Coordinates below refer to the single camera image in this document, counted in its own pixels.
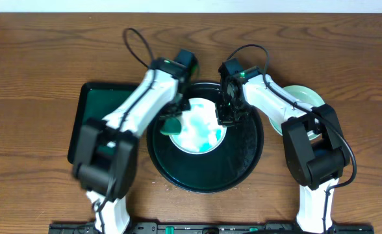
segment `green sponge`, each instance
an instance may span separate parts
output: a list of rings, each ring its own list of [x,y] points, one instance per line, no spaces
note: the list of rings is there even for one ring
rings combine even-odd
[[[164,125],[160,129],[163,135],[179,135],[181,133],[181,122],[177,118],[169,118],[165,120]]]

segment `light green plate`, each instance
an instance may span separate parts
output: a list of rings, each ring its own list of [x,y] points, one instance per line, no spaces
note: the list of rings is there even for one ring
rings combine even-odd
[[[290,85],[290,86],[284,87],[283,89],[287,91],[289,94],[292,94],[295,98],[298,98],[301,101],[314,105],[315,107],[319,107],[325,104],[323,99],[314,90],[307,88],[305,86]],[[272,127],[275,129],[275,131],[279,133],[280,135],[282,135],[281,126],[275,121],[271,120],[270,118],[269,118],[269,121]],[[319,135],[315,135],[313,132],[308,133],[309,140],[314,140],[318,136]]]

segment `white background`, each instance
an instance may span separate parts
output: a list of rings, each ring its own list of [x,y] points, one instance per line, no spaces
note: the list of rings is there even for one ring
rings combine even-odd
[[[0,12],[382,13],[382,0],[0,0]]]

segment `wooden table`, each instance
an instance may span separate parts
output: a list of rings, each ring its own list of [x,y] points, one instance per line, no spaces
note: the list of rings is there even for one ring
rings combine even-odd
[[[139,29],[157,56],[193,51],[201,78],[211,81],[219,81],[219,65],[238,46],[266,46],[269,74],[281,86],[317,91],[337,111],[356,154],[357,179],[335,192],[333,220],[371,223],[382,234],[382,15],[374,14],[0,14],[0,233],[47,233],[51,222],[94,217],[70,176],[67,150],[85,82],[139,83],[144,76],[122,43],[126,27]],[[131,41],[147,60],[140,41]],[[238,57],[247,65],[264,62],[256,49]],[[142,139],[129,212],[161,222],[295,219],[299,188],[281,137],[262,120],[256,169],[217,194],[167,182]],[[349,166],[341,180],[350,173]]]

